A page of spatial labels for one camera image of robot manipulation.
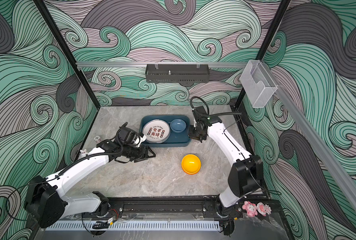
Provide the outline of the pink checkered small cup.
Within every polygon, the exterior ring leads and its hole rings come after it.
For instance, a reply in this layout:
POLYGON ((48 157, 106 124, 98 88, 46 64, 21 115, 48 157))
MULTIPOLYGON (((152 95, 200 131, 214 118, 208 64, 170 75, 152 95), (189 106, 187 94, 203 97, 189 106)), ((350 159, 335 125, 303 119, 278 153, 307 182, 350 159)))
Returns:
POLYGON ((95 136, 94 141, 99 144, 100 142, 102 142, 102 138, 100 136, 95 136))

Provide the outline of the black wall shelf tray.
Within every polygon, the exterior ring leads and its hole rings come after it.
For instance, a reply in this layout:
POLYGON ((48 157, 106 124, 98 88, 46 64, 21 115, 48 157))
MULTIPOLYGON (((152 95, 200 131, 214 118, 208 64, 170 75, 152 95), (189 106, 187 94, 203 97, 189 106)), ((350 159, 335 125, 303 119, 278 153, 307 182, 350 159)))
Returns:
POLYGON ((206 83, 210 69, 201 64, 148 64, 145 75, 149 83, 206 83))

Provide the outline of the yellow bowl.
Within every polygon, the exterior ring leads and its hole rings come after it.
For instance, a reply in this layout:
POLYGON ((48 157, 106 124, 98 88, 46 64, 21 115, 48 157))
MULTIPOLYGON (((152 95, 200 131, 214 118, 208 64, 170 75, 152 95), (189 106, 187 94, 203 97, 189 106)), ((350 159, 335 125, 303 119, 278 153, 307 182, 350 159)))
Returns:
POLYGON ((183 171, 188 175, 195 175, 201 169, 201 160, 196 155, 186 155, 183 157, 181 167, 183 171))

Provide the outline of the white rabbit figurine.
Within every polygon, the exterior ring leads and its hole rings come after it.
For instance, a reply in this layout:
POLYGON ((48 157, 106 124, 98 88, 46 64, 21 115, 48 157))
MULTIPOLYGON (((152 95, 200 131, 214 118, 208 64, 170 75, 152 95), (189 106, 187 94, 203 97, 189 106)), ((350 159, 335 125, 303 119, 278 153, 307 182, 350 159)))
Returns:
POLYGON ((80 150, 79 159, 84 158, 84 157, 86 157, 87 155, 88 155, 88 152, 87 152, 86 149, 85 149, 85 150, 80 150))

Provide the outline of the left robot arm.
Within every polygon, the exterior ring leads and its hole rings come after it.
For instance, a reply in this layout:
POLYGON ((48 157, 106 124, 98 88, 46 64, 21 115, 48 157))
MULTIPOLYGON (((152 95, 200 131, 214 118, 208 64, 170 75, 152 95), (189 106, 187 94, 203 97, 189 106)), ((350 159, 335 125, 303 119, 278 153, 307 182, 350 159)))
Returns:
POLYGON ((29 182, 24 209, 33 216, 41 228, 76 214, 92 213, 105 218, 111 208, 109 199, 95 191, 83 196, 69 196, 67 192, 98 168, 125 157, 138 163, 156 157, 154 151, 143 144, 130 146, 111 140, 100 142, 96 148, 64 169, 48 176, 36 176, 29 182))

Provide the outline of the enjoy the moment plate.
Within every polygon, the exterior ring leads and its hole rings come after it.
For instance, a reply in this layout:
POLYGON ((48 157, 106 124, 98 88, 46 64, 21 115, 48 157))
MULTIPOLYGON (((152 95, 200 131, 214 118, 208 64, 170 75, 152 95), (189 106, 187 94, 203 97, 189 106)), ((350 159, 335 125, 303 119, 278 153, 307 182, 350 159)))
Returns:
POLYGON ((165 142, 171 133, 170 126, 163 120, 152 120, 142 127, 142 133, 146 136, 146 141, 152 144, 165 142))

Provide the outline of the aluminium rail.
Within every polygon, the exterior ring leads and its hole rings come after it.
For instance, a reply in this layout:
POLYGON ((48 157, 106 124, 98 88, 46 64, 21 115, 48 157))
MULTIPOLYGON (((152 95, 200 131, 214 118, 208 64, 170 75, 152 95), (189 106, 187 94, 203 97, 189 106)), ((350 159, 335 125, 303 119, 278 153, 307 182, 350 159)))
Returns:
POLYGON ((244 68, 247 63, 234 63, 234 62, 76 62, 78 68, 145 68, 147 65, 208 65, 209 68, 227 68, 227 69, 241 69, 244 68))
POLYGON ((288 110, 288 113, 293 117, 295 123, 304 133, 305 138, 311 145, 316 156, 323 162, 324 166, 330 172, 332 178, 356 212, 356 184, 353 179, 344 170, 333 152, 319 136, 304 114, 294 104, 292 98, 288 95, 284 87, 278 83, 268 65, 262 61, 259 61, 259 63, 262 65, 263 71, 268 76, 269 80, 277 87, 276 94, 288 110))

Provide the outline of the black frame post right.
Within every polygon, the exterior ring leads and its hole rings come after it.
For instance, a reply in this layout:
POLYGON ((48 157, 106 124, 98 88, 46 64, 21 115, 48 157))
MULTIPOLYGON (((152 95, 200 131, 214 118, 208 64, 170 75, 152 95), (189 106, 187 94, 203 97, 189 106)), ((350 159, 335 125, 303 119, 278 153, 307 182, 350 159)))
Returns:
MULTIPOLYGON (((267 52, 267 50, 269 49, 269 46, 271 45, 275 34, 278 31, 278 28, 282 22, 282 19, 286 13, 286 10, 288 9, 290 5, 290 1, 281 1, 278 7, 278 10, 274 16, 274 18, 272 19, 272 22, 269 26, 268 29, 268 33, 266 34, 264 41, 262 43, 262 46, 257 54, 257 57, 255 60, 259 60, 261 62, 263 62, 264 56, 267 52)), ((235 104, 235 109, 237 111, 241 111, 242 110, 242 103, 243 103, 243 98, 244 97, 248 97, 244 88, 241 90, 241 93, 239 95, 239 97, 237 98, 236 104, 235 104)))

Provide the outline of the aluminium rail back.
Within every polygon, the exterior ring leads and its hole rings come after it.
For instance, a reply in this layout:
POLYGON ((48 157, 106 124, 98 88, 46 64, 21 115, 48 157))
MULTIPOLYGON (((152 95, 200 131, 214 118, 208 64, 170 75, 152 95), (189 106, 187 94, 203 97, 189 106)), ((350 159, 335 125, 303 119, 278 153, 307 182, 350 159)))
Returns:
POLYGON ((209 68, 227 68, 227 69, 241 69, 244 68, 247 63, 234 63, 234 62, 76 62, 78 68, 145 68, 147 65, 208 65, 209 68))

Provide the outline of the aluminium rail right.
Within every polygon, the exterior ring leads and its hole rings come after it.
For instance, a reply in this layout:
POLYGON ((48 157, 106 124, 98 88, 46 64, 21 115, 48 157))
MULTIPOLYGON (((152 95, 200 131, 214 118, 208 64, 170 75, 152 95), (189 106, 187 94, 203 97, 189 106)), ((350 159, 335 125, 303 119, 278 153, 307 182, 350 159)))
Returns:
POLYGON ((330 172, 332 178, 356 212, 356 184, 353 179, 344 170, 333 152, 319 136, 304 114, 294 104, 292 98, 288 95, 284 87, 278 83, 268 65, 262 61, 259 61, 259 63, 262 65, 263 71, 268 76, 269 80, 277 87, 276 94, 288 110, 288 113, 293 117, 295 123, 304 133, 305 138, 311 145, 316 156, 323 162, 324 166, 330 172))

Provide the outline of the clear acrylic wall holder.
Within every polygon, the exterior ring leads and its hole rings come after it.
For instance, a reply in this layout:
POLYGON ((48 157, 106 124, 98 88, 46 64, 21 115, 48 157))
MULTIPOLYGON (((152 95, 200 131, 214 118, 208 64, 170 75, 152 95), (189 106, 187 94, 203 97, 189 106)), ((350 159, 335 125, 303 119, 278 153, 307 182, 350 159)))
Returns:
POLYGON ((264 108, 278 89, 269 66, 259 60, 250 60, 240 82, 253 108, 264 108))

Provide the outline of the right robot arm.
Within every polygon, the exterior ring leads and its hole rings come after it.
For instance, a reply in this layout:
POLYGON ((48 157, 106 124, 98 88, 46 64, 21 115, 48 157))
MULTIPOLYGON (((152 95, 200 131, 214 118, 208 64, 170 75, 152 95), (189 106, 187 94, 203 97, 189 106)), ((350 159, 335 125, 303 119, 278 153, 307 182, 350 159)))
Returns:
POLYGON ((228 186, 219 195, 219 201, 224 208, 229 208, 247 195, 262 189, 263 161, 241 146, 222 121, 210 124, 196 122, 190 125, 189 138, 198 141, 212 139, 230 163, 228 186))

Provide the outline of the black frame post left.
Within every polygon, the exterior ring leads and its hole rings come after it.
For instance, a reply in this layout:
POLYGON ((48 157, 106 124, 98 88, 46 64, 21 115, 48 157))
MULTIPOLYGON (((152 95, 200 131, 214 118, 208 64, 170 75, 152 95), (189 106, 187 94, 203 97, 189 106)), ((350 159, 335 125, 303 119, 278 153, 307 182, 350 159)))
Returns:
POLYGON ((96 98, 92 88, 89 85, 89 82, 87 81, 87 78, 85 76, 85 74, 83 73, 83 71, 81 71, 77 65, 76 65, 76 59, 74 58, 72 52, 70 51, 65 39, 63 38, 59 28, 57 27, 54 19, 52 18, 48 8, 46 7, 44 1, 41 0, 33 0, 35 6, 37 7, 38 11, 40 12, 42 18, 44 19, 44 21, 46 22, 48 28, 50 29, 50 31, 52 32, 53 36, 55 37, 55 40, 57 41, 57 43, 59 44, 62 52, 64 53, 66 59, 68 60, 68 62, 70 63, 74 73, 76 74, 77 78, 79 79, 79 81, 81 82, 82 86, 84 87, 84 89, 86 90, 88 96, 90 97, 90 99, 93 101, 93 104, 95 105, 95 107, 100 110, 101 105, 98 101, 98 99, 96 98))

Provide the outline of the black frame post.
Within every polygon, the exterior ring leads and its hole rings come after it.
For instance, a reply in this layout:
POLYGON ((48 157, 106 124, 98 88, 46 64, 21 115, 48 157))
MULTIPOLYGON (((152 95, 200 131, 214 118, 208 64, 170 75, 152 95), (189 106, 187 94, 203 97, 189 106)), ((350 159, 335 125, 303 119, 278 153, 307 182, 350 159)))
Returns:
POLYGON ((53 36, 55 37, 55 40, 57 41, 57 43, 59 44, 62 52, 64 53, 66 59, 68 60, 68 62, 70 63, 74 73, 76 74, 77 78, 79 79, 79 81, 81 82, 82 86, 84 87, 84 89, 86 90, 88 96, 90 97, 90 99, 93 101, 93 104, 95 105, 95 107, 100 110, 101 105, 98 101, 98 99, 96 98, 92 88, 89 85, 89 82, 87 81, 87 78, 85 76, 85 74, 83 73, 83 71, 81 71, 77 65, 76 65, 76 59, 74 58, 72 52, 70 51, 65 39, 63 38, 59 28, 57 27, 54 19, 52 18, 48 8, 46 7, 44 1, 41 0, 33 0, 35 6, 37 7, 38 11, 40 12, 42 18, 44 19, 44 21, 46 22, 48 28, 50 29, 50 31, 52 32, 53 36))
MULTIPOLYGON (((269 26, 268 29, 268 33, 266 34, 264 41, 262 43, 262 46, 257 54, 257 57, 255 60, 259 60, 261 62, 263 62, 264 56, 267 52, 267 50, 269 49, 269 46, 271 45, 275 34, 278 31, 278 28, 282 22, 282 19, 286 13, 286 10, 288 9, 290 5, 290 1, 281 1, 278 7, 278 10, 274 16, 274 18, 272 19, 272 22, 269 26)), ((236 104, 235 104, 235 109, 237 111, 241 111, 242 110, 242 103, 243 103, 243 98, 244 97, 248 97, 244 88, 241 90, 241 93, 239 95, 239 97, 237 98, 236 104)))

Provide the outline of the blue bowl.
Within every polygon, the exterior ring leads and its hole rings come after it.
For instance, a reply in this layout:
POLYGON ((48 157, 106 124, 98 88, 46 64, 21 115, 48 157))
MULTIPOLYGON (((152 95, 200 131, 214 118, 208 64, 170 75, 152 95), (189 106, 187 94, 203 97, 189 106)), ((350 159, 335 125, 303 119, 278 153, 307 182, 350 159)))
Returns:
POLYGON ((185 131, 187 124, 182 119, 174 119, 170 122, 170 128, 174 133, 182 133, 185 131))

